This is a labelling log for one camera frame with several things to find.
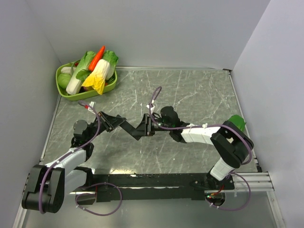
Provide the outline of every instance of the carrot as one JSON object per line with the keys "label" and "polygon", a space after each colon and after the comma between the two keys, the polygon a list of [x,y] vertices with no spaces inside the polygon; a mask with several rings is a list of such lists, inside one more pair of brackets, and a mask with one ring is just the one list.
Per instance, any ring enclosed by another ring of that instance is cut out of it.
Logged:
{"label": "carrot", "polygon": [[105,52],[105,46],[102,46],[102,48],[95,55],[95,57],[93,58],[91,64],[89,65],[89,70],[90,71],[93,71],[95,69],[95,66],[97,65],[98,61],[103,57],[104,52]]}

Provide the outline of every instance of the marble surface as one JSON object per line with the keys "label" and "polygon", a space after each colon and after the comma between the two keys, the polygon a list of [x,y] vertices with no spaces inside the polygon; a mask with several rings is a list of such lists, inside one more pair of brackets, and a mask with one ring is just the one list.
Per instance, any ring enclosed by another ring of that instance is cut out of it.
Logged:
{"label": "marble surface", "polygon": [[[121,115],[137,126],[151,98],[162,86],[154,111],[172,105],[181,120],[193,124],[221,124],[231,115],[240,114],[227,71],[222,70],[118,70],[116,88],[96,101],[96,110]],[[73,124],[80,119],[88,123],[94,114],[61,98],[48,141],[44,163],[66,153],[73,137]],[[92,157],[81,166],[95,173],[189,173],[208,172],[219,159],[212,145],[177,143],[168,132],[136,141],[121,128],[103,132],[94,141]],[[257,172],[255,163],[242,166],[239,172]]]}

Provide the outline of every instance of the metal frame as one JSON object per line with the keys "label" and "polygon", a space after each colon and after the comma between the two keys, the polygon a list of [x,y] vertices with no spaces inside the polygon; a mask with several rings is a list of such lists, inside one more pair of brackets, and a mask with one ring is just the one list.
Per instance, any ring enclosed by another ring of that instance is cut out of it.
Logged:
{"label": "metal frame", "polygon": [[[216,69],[206,68],[206,67],[205,68],[189,68],[189,67],[185,67],[185,68],[170,67],[170,68],[168,68],[168,67],[142,67],[142,66],[136,67],[136,66],[130,66],[130,67],[117,67],[117,68],[118,69],[128,69],[128,70],[131,70],[131,69],[134,69],[134,70],[170,70],[170,69],[172,69],[172,70],[216,70]],[[233,87],[233,90],[234,90],[234,93],[235,93],[235,96],[236,96],[237,104],[238,104],[238,107],[240,109],[241,115],[242,115],[242,117],[244,117],[241,106],[240,106],[240,103],[239,103],[239,100],[238,100],[238,96],[237,96],[235,87],[233,85],[233,81],[232,81],[230,72],[229,72],[229,79],[231,81],[231,85]],[[57,104],[56,104],[56,107],[55,107],[55,110],[54,110],[53,119],[51,121],[50,128],[49,128],[47,138],[46,138],[46,142],[45,142],[45,145],[44,145],[44,148],[43,148],[43,152],[42,152],[42,155],[40,157],[40,164],[43,163],[43,158],[44,158],[44,155],[45,155],[45,152],[46,152],[46,148],[47,148],[47,145],[48,145],[51,130],[52,130],[52,127],[53,127],[53,124],[54,124],[54,121],[55,121],[55,117],[56,117],[56,114],[57,114],[60,99],[61,99],[61,96],[59,95],[58,99],[57,99]],[[247,126],[245,126],[245,128],[246,128],[246,133],[247,133],[248,137],[250,137]],[[257,157],[256,157],[256,154],[255,154],[254,150],[252,152],[253,152],[253,158],[254,158],[255,164],[258,165]],[[270,203],[272,213],[273,213],[274,218],[275,218],[276,225],[277,225],[278,228],[285,228],[286,226],[285,226],[285,223],[284,223],[284,220],[283,220],[283,217],[282,217],[282,214],[281,214],[281,210],[280,210],[280,207],[278,205],[278,202],[277,202],[277,199],[276,199],[276,196],[275,196],[275,192],[274,192],[275,190],[274,190],[274,187],[272,185],[269,173],[268,172],[244,172],[244,173],[239,173],[239,174],[242,175],[246,179],[246,181],[248,181],[249,186],[251,188],[251,191],[259,191],[259,192],[266,191],[267,192],[269,203]],[[237,176],[233,176],[233,181],[234,181],[234,184],[235,184],[235,189],[234,190],[224,190],[224,192],[237,193],[237,192],[247,192],[248,191],[248,187],[247,187],[246,183],[241,178],[239,178]],[[84,193],[84,192],[72,192],[71,194],[81,194],[81,193]],[[20,204],[20,207],[18,209],[16,218],[15,218],[13,228],[22,228],[26,213],[27,213],[27,210],[23,209],[21,207],[21,204]]]}

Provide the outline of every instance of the green object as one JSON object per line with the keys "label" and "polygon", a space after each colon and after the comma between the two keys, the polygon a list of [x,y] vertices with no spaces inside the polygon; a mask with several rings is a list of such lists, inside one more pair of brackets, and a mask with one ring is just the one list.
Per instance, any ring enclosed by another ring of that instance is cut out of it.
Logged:
{"label": "green object", "polygon": [[103,55],[102,59],[104,59],[105,61],[110,63],[110,69],[108,71],[108,74],[105,77],[105,79],[107,80],[114,74],[115,67],[116,67],[116,64],[118,62],[118,57],[115,54],[115,52],[106,50],[104,52],[104,55]]}
{"label": "green object", "polygon": [[71,80],[71,75],[70,74],[67,74],[67,73],[62,73],[58,76],[58,85],[63,88],[63,89],[66,89],[67,88],[67,85],[68,83],[70,82]]}
{"label": "green object", "polygon": [[88,68],[95,55],[95,52],[87,51],[85,55],[82,56],[78,66],[76,67],[73,73],[73,76],[75,74],[76,79],[84,81],[89,76],[91,71],[89,71]]}
{"label": "green object", "polygon": [[245,120],[239,116],[239,115],[233,115],[228,119],[228,121],[232,122],[238,129],[240,129],[242,132],[245,131]]}
{"label": "green object", "polygon": [[[83,92],[83,93],[79,93],[79,94],[75,94],[75,95],[69,95],[69,94],[67,94],[65,89],[63,89],[59,86],[58,76],[61,74],[61,69],[64,68],[64,67],[67,67],[67,66],[71,67],[73,64],[74,63],[65,64],[65,65],[59,67],[56,71],[56,85],[57,85],[57,89],[58,89],[59,94],[62,97],[66,98],[70,101],[78,101],[78,100],[82,100],[82,99],[86,99],[86,98],[89,98],[89,97],[92,97],[92,96],[99,95],[95,90],[91,90],[91,91],[87,91],[87,92]],[[117,82],[117,72],[115,71],[113,77],[111,77],[108,81],[109,84],[104,87],[104,93],[113,90],[116,86],[116,82]]]}

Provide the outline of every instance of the vegetable basket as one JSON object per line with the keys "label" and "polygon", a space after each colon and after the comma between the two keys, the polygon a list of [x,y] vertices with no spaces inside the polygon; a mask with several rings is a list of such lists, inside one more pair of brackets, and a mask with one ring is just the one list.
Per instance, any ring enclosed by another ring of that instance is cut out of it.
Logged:
{"label": "vegetable basket", "polygon": [[[86,99],[86,98],[89,98],[89,97],[92,97],[92,96],[97,96],[99,95],[95,90],[91,90],[91,91],[86,91],[86,92],[83,92],[83,93],[78,93],[78,94],[75,94],[75,95],[69,95],[67,94],[66,90],[61,88],[59,85],[58,85],[58,76],[61,74],[61,69],[64,68],[64,67],[72,67],[74,65],[74,63],[68,63],[68,64],[65,64],[65,65],[62,65],[61,67],[59,67],[56,71],[56,85],[57,85],[57,89],[58,89],[58,92],[59,94],[70,100],[70,101],[78,101],[78,100],[82,100],[82,99]],[[110,83],[108,85],[106,85],[104,87],[104,91],[103,93],[106,93],[106,92],[109,92],[111,90],[113,90],[116,86],[116,81],[117,81],[117,72],[115,70],[114,72],[114,75],[109,79]]]}

